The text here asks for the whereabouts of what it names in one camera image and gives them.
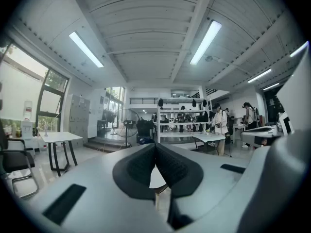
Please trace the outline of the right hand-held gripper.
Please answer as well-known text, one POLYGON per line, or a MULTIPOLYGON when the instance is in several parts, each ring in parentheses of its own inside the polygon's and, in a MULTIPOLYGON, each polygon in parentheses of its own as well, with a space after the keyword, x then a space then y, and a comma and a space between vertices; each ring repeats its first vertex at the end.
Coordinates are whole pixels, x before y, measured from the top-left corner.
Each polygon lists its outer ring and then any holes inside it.
POLYGON ((293 129, 269 148, 239 233, 311 233, 311 46, 277 97, 293 129))

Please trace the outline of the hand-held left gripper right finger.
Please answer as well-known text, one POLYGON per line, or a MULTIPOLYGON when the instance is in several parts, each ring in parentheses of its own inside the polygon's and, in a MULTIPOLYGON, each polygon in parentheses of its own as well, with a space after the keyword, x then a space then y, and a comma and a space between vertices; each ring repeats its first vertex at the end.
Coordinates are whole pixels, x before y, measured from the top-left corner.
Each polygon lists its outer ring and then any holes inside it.
POLYGON ((192 195, 204 177, 201 166, 162 144, 155 148, 155 164, 171 189, 172 198, 192 195))

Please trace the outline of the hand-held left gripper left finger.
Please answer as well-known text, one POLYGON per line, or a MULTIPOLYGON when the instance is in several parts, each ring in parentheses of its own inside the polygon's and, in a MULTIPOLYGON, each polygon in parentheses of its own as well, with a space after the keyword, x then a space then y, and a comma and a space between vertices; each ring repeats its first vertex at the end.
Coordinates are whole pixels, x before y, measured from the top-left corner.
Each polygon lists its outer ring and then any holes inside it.
POLYGON ((155 200, 155 191, 150 188, 151 173, 156 165, 155 144, 140 145, 124 151, 126 156, 119 159, 112 169, 115 184, 133 199, 155 200))

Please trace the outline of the white round seat cushion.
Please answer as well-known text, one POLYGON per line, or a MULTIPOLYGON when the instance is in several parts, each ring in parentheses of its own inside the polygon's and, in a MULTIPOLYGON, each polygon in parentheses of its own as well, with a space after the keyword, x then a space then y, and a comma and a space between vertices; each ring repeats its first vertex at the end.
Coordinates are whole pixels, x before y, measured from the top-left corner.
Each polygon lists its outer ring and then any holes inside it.
POLYGON ((162 177, 161 173, 159 172, 157 167, 154 167, 150 176, 150 185, 151 189, 158 189, 166 185, 164 178, 162 177))

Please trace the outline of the wooden chair with brown seat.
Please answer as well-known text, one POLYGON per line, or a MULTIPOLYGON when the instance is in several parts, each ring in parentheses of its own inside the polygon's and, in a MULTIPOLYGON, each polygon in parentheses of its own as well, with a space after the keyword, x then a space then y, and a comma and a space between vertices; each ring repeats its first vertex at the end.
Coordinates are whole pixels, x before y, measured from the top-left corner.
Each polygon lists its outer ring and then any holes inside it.
POLYGON ((155 191, 155 195, 156 195, 156 200, 155 200, 155 206, 156 206, 156 209, 159 210, 159 195, 165 191, 166 189, 168 188, 168 185, 165 184, 161 187, 158 187, 158 188, 154 188, 154 191, 155 191))

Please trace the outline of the black office chair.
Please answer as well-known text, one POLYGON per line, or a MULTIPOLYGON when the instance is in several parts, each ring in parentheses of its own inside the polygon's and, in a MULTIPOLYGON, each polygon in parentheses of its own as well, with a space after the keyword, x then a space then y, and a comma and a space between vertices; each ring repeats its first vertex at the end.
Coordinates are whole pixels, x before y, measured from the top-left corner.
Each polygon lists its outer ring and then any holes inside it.
POLYGON ((137 122, 137 143, 139 145, 155 143, 154 133, 151 131, 154 129, 154 123, 147 120, 139 120, 137 122))

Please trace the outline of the black cantilever chair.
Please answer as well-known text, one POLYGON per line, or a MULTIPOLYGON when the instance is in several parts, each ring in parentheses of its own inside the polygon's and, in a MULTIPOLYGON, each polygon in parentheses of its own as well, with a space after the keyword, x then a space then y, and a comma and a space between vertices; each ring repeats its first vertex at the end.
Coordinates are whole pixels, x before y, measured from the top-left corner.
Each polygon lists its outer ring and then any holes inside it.
POLYGON ((0 156, 3 156, 2 167, 5 173, 13 173, 21 170, 29 170, 29 174, 15 177, 11 179, 12 191, 13 193, 21 199, 27 199, 32 197, 39 191, 38 182, 34 176, 33 168, 35 167, 35 162, 28 150, 32 148, 26 148, 25 141, 20 138, 9 138, 3 128, 2 122, 0 120, 0 156), (22 144, 22 149, 20 150, 9 150, 9 142, 19 142, 22 144), (35 184, 35 190, 28 194, 19 195, 15 190, 15 183, 32 179, 35 184))

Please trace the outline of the wooden step platform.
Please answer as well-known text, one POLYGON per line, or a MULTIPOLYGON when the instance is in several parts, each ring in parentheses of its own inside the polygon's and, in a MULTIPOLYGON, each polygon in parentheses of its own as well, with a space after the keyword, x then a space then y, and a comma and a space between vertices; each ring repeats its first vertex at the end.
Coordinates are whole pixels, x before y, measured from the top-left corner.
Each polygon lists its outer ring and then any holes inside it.
POLYGON ((137 143, 131 142, 128 142, 126 145, 125 140, 108 139, 102 137, 89 138, 87 142, 83 144, 83 146, 86 148, 105 153, 112 153, 126 148, 136 147, 137 145, 137 143))

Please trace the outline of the white work table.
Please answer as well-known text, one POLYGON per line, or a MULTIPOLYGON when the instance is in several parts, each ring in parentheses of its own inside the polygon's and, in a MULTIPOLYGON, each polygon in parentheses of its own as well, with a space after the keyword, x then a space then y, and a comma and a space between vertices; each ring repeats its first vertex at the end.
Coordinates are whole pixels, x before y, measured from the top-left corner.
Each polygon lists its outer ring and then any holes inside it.
POLYGON ((255 148, 270 146, 279 137, 276 126, 264 126, 241 133, 241 140, 255 148))

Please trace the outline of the white table with dark leg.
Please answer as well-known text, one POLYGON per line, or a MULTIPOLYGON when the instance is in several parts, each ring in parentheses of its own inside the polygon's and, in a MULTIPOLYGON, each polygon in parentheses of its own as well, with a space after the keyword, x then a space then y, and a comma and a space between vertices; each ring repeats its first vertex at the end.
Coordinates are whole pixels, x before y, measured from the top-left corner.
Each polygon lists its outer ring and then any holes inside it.
POLYGON ((192 136, 192 138, 195 141, 195 145, 196 145, 196 149, 198 149, 197 147, 197 141, 204 143, 204 148, 206 149, 206 151, 208 150, 208 143, 209 142, 221 142, 221 141, 225 141, 225 137, 223 135, 219 135, 219 134, 195 134, 192 136))

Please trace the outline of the white metal shelf rack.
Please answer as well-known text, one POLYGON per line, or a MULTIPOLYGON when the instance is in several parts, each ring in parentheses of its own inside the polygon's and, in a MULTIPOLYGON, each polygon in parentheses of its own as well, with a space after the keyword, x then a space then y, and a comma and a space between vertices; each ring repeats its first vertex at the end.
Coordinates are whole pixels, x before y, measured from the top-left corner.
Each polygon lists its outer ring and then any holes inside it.
POLYGON ((211 112, 211 100, 160 97, 157 104, 157 141, 187 140, 195 134, 206 133, 211 112))

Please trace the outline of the grey metal lockers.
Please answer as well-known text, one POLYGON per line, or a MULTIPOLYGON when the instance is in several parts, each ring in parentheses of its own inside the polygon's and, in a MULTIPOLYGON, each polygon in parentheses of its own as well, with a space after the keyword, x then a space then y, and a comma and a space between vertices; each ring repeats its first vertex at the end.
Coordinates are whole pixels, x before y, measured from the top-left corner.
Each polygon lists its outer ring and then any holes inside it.
POLYGON ((72 140, 72 145, 79 148, 87 142, 90 101, 76 95, 71 95, 69 105, 68 132, 80 137, 79 139, 72 140))

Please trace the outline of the white table with black legs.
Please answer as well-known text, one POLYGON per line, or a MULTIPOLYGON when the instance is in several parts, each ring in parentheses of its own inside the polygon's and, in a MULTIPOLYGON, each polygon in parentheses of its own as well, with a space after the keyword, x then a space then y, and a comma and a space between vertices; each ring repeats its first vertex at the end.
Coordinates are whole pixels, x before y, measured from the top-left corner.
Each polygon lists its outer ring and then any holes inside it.
POLYGON ((82 137, 74 135, 69 132, 51 132, 51 133, 40 132, 39 135, 44 141, 44 143, 47 145, 51 171, 56 171, 58 177, 61 177, 62 173, 67 172, 70 166, 68 155, 67 155, 66 143, 68 143, 74 165, 75 166, 78 165, 76 157, 75 157, 75 153, 73 150, 72 141, 80 140, 82 139, 82 137), (62 143, 64 154, 65 154, 66 165, 63 168, 60 168, 59 163, 58 163, 57 151, 56 151, 57 142, 62 143))

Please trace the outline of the black framed window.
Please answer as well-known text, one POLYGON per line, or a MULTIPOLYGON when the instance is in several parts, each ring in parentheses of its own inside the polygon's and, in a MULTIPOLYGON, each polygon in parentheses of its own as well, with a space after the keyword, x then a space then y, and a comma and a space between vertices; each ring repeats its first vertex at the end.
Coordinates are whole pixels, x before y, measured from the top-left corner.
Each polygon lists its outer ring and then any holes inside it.
POLYGON ((0 47, 0 121, 6 133, 20 137, 24 121, 34 134, 58 132, 67 83, 15 44, 0 47))

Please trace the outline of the white water dispenser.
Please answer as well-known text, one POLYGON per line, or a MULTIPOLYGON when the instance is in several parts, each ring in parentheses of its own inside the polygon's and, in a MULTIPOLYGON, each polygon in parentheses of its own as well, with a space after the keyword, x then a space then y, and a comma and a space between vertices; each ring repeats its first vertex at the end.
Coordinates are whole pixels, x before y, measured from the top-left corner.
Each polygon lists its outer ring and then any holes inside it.
POLYGON ((21 136, 23 139, 32 139, 33 137, 32 109, 32 101, 26 100, 24 102, 23 120, 21 121, 21 136))

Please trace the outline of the black pedestal fan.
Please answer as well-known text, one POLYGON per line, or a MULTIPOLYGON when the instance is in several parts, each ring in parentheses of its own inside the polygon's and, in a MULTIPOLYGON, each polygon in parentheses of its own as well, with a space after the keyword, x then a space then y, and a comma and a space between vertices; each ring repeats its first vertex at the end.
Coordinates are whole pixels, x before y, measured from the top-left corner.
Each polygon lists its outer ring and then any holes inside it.
POLYGON ((140 121, 138 114, 131 109, 120 109, 114 114, 116 122, 112 123, 114 134, 125 140, 125 147, 131 147, 129 138, 138 133, 137 124, 140 121))

